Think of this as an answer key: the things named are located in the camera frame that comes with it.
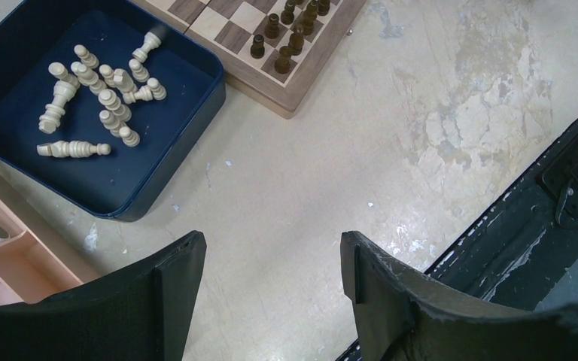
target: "wooden chessboard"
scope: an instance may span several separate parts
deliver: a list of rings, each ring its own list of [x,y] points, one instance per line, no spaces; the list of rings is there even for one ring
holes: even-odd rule
[[[305,37],[303,52],[291,58],[287,74],[274,70],[280,47],[287,45],[301,21],[305,0],[295,20],[280,23],[280,36],[265,38],[265,56],[254,59],[254,35],[264,34],[267,17],[284,10],[286,0],[135,0],[169,25],[215,53],[227,71],[227,82],[285,118],[291,118],[366,0],[331,0],[329,14],[318,16],[314,32]]]

